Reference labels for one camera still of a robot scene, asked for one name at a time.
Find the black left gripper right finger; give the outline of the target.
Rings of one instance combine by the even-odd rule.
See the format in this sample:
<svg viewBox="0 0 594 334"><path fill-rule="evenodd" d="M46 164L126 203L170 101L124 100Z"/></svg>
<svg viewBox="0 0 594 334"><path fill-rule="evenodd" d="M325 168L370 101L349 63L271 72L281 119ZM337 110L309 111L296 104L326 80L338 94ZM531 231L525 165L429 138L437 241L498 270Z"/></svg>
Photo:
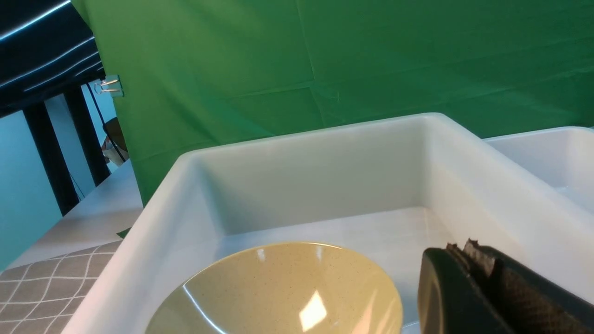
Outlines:
<svg viewBox="0 0 594 334"><path fill-rule="evenodd" d="M514 334L591 334L593 305L490 246L468 240L470 276Z"/></svg>

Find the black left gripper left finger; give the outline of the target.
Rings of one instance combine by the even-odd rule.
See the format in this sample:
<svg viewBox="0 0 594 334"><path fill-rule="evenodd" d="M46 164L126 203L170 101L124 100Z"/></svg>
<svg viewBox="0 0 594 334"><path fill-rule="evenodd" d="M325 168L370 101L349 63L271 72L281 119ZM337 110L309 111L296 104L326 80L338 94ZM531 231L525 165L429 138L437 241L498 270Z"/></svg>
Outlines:
<svg viewBox="0 0 594 334"><path fill-rule="evenodd" d="M422 334L513 334L488 298L486 275L456 244L422 254L417 311Z"/></svg>

